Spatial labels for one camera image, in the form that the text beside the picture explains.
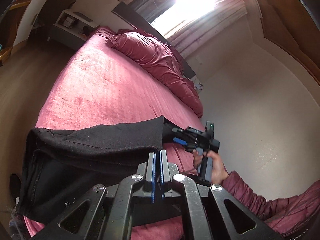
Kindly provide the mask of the person right hand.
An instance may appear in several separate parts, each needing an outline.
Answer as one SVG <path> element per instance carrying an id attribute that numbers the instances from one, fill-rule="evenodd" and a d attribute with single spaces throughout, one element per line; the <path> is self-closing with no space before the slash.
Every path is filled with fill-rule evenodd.
<path id="1" fill-rule="evenodd" d="M 202 162 L 203 157 L 211 158 L 213 161 L 212 171 L 211 171 L 211 184 L 219 184 L 228 178 L 229 174 L 225 169 L 221 157 L 214 151 L 204 152 L 202 155 L 199 154 L 197 150 L 193 150 L 193 166 L 195 169 L 198 168 Z"/>

